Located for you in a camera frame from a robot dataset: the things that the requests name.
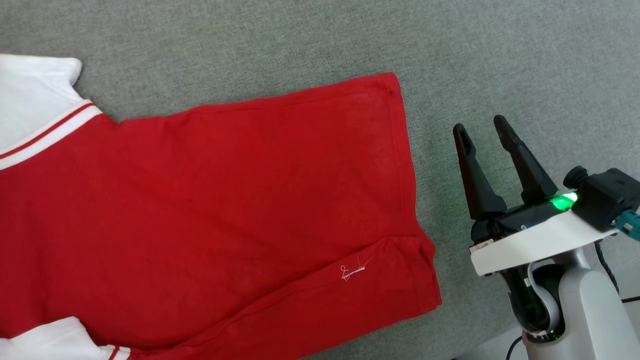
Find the white thread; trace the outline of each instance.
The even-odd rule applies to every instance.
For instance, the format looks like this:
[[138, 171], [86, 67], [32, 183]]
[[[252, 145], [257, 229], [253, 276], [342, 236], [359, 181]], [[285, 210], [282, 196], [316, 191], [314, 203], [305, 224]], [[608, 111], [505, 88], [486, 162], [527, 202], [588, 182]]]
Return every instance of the white thread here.
[[357, 256], [357, 255], [356, 255], [356, 258], [358, 259], [358, 270], [355, 270], [355, 271], [353, 271], [353, 272], [350, 272], [350, 273], [348, 273], [348, 274], [344, 275], [344, 273], [346, 273], [347, 271], [349, 271], [349, 269], [347, 269], [347, 267], [346, 267], [346, 266], [344, 266], [344, 265], [340, 266], [340, 270], [342, 270], [342, 280], [347, 281], [347, 280], [349, 280], [349, 278], [350, 278], [353, 274], [355, 274], [355, 273], [357, 273], [357, 272], [361, 272], [362, 270], [364, 270], [364, 269], [365, 269], [365, 267], [364, 267], [364, 266], [365, 266], [366, 264], [368, 264], [368, 263], [371, 261], [371, 259], [373, 259], [373, 257], [371, 257], [371, 258], [369, 258], [369, 260], [367, 260], [367, 262], [366, 262], [366, 263], [364, 263], [364, 265], [360, 265], [360, 256]]

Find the gray fabric surface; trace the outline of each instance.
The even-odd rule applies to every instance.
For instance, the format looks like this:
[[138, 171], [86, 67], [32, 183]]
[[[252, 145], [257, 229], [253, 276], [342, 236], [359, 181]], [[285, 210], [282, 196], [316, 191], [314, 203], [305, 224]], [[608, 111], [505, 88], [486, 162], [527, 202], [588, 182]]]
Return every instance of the gray fabric surface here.
[[[79, 93], [118, 120], [395, 72], [444, 304], [312, 359], [450, 359], [513, 324], [505, 286], [469, 260], [455, 123], [509, 205], [496, 113], [558, 184], [578, 164], [640, 177], [636, 0], [4, 0], [0, 51], [79, 58]], [[630, 240], [604, 250], [615, 272], [640, 270]]]

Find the white collar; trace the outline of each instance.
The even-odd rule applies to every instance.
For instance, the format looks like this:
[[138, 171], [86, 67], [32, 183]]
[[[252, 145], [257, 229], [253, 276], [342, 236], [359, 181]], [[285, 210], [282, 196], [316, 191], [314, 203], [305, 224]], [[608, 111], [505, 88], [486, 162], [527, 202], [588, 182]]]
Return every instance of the white collar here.
[[74, 58], [0, 54], [0, 170], [102, 113], [73, 89], [81, 69]]

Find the red fabric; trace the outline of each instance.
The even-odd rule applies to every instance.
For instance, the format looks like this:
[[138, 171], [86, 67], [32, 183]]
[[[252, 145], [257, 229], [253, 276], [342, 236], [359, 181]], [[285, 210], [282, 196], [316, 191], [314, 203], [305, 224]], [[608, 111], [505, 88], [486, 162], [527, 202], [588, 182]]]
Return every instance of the red fabric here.
[[0, 338], [76, 316], [132, 359], [292, 359], [440, 304], [393, 74], [99, 115], [0, 170], [0, 234]]

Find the black cable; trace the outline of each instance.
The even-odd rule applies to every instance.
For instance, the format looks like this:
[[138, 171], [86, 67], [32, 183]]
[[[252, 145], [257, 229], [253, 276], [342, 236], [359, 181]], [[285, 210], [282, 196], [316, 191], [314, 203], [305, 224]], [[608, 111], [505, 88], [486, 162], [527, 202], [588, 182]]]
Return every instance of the black cable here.
[[506, 359], [506, 360], [511, 359], [511, 353], [513, 352], [513, 348], [515, 348], [515, 347], [516, 347], [516, 345], [518, 345], [518, 343], [519, 343], [521, 340], [522, 340], [522, 336], [521, 336], [521, 337], [519, 337], [519, 338], [517, 338], [517, 339], [516, 339], [516, 340], [511, 344], [511, 346], [509, 347], [509, 351], [507, 351], [507, 359]]
[[636, 296], [636, 297], [630, 297], [627, 299], [622, 299], [622, 303], [626, 304], [627, 302], [634, 302], [634, 301], [638, 301], [640, 300], [640, 296]]
[[600, 261], [600, 264], [602, 264], [602, 267], [604, 268], [604, 271], [607, 272], [607, 275], [611, 279], [611, 282], [613, 283], [613, 286], [616, 287], [616, 291], [618, 293], [620, 293], [620, 288], [618, 287], [618, 282], [616, 281], [616, 277], [613, 276], [613, 272], [609, 268], [609, 265], [607, 264], [606, 261], [604, 261], [604, 254], [602, 254], [602, 248], [600, 247], [600, 243], [601, 242], [602, 242], [602, 240], [598, 240], [598, 241], [594, 242], [595, 247], [596, 247], [596, 254], [598, 254], [598, 260]]

